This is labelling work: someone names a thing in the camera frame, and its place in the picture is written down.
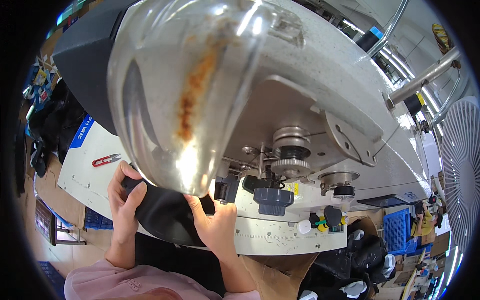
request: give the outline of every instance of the pink shirt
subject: pink shirt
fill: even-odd
[[[106,259],[89,267],[71,271],[63,288],[66,300],[127,297],[146,293],[155,288],[175,291],[183,300],[221,300],[188,276],[165,272],[149,265],[126,270],[114,267]],[[248,293],[226,293],[224,300],[260,300],[254,290]]]

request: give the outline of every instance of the yellow shirt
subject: yellow shirt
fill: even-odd
[[[430,221],[432,220],[432,215],[429,211],[425,212],[425,216],[423,217],[423,222],[421,224],[421,234],[417,234],[417,225],[418,221],[413,222],[412,225],[412,231],[410,232],[410,236],[412,237],[418,237],[418,236],[423,236],[427,235],[430,233],[430,231],[433,229],[433,226],[431,225]]]

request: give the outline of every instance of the scissors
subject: scissors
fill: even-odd
[[[120,153],[116,153],[116,154],[112,154],[112,155],[109,155],[109,156],[106,156],[106,157],[96,159],[96,160],[92,161],[92,166],[94,166],[96,168],[96,167],[99,167],[101,165],[113,163],[114,161],[117,161],[117,160],[121,159],[121,157],[117,157],[119,155],[120,155]]]

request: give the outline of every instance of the person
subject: person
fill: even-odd
[[[135,266],[135,240],[138,230],[135,209],[142,202],[147,185],[142,181],[128,197],[125,197],[125,190],[121,186],[125,176],[136,180],[142,178],[125,161],[120,162],[113,175],[108,186],[108,200],[114,229],[105,258],[92,266],[75,269],[67,275],[64,286],[65,299],[222,299],[218,293],[207,290],[188,276],[166,272],[149,265]],[[260,294],[255,290],[255,282],[238,257],[233,243],[236,206],[230,203],[223,205],[213,200],[215,214],[207,216],[198,197],[185,195],[185,198],[192,209],[198,236],[218,259],[226,291],[223,299],[259,300]],[[202,276],[209,277],[206,274],[199,274],[199,277]]]
[[[410,236],[419,237],[428,235],[432,229],[437,226],[438,228],[442,227],[443,216],[439,213],[434,213],[433,215],[428,211],[427,204],[424,202],[422,206],[415,206],[416,209],[421,210],[421,213],[417,214],[418,220],[411,221],[411,231]]]

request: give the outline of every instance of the fan grille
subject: fan grille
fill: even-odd
[[[480,109],[454,103],[444,122],[445,197],[452,237],[465,251],[480,208]]]

